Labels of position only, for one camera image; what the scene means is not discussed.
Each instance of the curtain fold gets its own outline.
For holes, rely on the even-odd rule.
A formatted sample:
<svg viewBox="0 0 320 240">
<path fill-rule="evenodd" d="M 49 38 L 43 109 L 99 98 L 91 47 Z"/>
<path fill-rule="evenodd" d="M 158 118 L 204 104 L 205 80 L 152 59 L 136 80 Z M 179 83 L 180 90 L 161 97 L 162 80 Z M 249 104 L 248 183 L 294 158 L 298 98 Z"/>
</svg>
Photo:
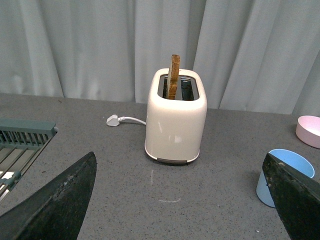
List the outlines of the curtain fold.
<svg viewBox="0 0 320 240">
<path fill-rule="evenodd" d="M 146 103 L 172 54 L 208 107 L 320 116 L 320 1 L 4 0 L 0 92 Z"/>
</svg>

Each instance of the plug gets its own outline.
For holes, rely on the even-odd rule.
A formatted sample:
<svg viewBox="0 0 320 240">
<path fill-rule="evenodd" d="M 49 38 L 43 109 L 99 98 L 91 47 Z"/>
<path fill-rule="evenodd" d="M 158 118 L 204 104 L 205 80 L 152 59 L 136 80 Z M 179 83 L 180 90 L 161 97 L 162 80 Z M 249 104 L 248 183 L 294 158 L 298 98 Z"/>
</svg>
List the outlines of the plug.
<svg viewBox="0 0 320 240">
<path fill-rule="evenodd" d="M 110 116 L 107 120 L 106 120 L 106 124 L 108 126 L 112 126 L 112 127 L 116 127 L 118 126 L 120 123 L 119 123 L 119 119 L 118 119 L 118 116 L 113 114 L 112 116 Z"/>
</svg>

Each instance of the toaster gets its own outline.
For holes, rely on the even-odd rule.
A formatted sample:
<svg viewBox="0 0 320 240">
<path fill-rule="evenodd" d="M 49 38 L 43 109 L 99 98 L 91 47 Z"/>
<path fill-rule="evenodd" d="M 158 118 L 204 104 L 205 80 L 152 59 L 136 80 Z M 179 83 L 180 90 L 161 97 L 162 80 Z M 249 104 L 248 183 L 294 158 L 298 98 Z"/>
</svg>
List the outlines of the toaster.
<svg viewBox="0 0 320 240">
<path fill-rule="evenodd" d="M 151 83 L 144 148 L 157 161 L 186 164 L 200 153 L 207 97 L 199 75 L 180 69 L 175 99 L 167 99 L 168 73 L 158 70 Z"/>
</svg>

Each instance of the speckled countertop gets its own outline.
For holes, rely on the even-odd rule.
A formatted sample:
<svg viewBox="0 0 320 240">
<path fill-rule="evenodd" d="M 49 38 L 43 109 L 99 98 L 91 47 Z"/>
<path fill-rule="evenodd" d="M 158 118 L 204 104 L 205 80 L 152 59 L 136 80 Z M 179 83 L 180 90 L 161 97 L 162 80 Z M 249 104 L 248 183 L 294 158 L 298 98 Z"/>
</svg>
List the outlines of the speckled countertop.
<svg viewBox="0 0 320 240">
<path fill-rule="evenodd" d="M 144 125 L 106 126 L 113 113 L 145 120 L 146 112 L 138 103 L 0 94 L 0 118 L 52 121 L 59 129 L 0 214 L 93 151 L 97 174 L 79 240 L 289 239 L 256 185 L 276 148 L 307 158 L 319 182 L 320 149 L 296 137 L 298 116 L 208 109 L 198 159 L 171 166 L 145 153 Z"/>
</svg>

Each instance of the power cord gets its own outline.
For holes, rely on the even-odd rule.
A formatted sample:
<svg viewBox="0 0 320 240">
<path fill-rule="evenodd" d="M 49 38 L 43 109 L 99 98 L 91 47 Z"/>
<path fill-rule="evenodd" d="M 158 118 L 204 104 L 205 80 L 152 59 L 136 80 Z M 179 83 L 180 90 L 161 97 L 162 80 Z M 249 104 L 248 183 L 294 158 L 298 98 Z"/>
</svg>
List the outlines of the power cord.
<svg viewBox="0 0 320 240">
<path fill-rule="evenodd" d="M 112 116 L 110 116 L 106 120 L 106 124 L 108 126 L 116 127 L 116 126 L 118 126 L 120 124 L 121 121 L 124 121 L 124 120 L 133 120 L 133 121 L 136 121 L 136 122 L 141 123 L 143 125 L 147 125 L 147 123 L 145 121 L 142 121 L 140 119 L 137 119 L 137 118 L 134 118 L 134 117 L 130 117 L 130 116 L 118 117 L 115 114 L 113 114 Z"/>
</svg>

